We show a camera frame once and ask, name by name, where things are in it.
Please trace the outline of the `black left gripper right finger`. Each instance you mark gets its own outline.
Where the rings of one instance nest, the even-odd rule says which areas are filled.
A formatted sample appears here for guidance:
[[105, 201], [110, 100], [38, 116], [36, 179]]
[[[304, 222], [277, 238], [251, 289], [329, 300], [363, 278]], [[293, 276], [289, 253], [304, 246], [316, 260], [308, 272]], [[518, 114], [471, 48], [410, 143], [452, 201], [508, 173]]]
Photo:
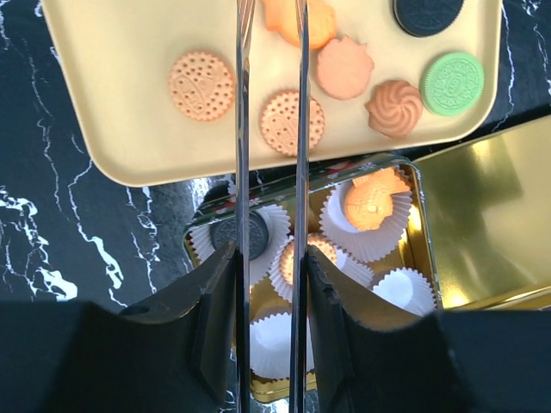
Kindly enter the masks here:
[[324, 412], [547, 412], [548, 311], [419, 317], [307, 253], [309, 324]]

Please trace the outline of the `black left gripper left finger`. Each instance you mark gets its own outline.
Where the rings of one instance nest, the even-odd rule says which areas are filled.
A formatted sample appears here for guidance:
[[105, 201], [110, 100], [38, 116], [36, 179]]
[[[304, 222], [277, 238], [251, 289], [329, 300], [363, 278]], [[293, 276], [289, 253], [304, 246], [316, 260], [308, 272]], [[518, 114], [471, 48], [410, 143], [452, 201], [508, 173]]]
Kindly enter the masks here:
[[215, 412], [226, 396], [236, 247], [119, 313], [1, 305], [4, 412]]

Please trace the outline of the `large round dotted biscuit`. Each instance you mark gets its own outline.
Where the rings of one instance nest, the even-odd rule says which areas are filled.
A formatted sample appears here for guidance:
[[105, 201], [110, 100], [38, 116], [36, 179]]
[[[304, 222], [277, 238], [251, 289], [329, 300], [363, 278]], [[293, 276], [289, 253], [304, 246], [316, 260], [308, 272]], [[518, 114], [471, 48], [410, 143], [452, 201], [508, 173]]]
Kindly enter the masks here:
[[[307, 243], [320, 250], [333, 264], [337, 263], [337, 249], [325, 237], [318, 233], [308, 235]], [[294, 280], [294, 240], [290, 240], [282, 251], [279, 269], [283, 279], [293, 285]]]

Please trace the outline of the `metal tongs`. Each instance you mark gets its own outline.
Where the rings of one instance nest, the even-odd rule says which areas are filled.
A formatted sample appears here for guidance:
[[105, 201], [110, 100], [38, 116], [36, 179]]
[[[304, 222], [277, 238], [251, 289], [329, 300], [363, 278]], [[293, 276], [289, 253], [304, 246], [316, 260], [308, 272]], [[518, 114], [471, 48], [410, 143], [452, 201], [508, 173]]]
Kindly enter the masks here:
[[[237, 2], [236, 33], [236, 346], [237, 346], [237, 410], [250, 410], [250, 225], [249, 225], [249, 78], [251, 32], [254, 20], [254, 1]], [[303, 213], [296, 219], [294, 251], [294, 291], [292, 298], [291, 356], [289, 410], [302, 412], [305, 409], [306, 392], [306, 199], [308, 195], [308, 120], [310, 86], [309, 74], [309, 27], [306, 1], [295, 3], [298, 35], [300, 40], [300, 98], [299, 98], [299, 159], [297, 161], [296, 206]]]

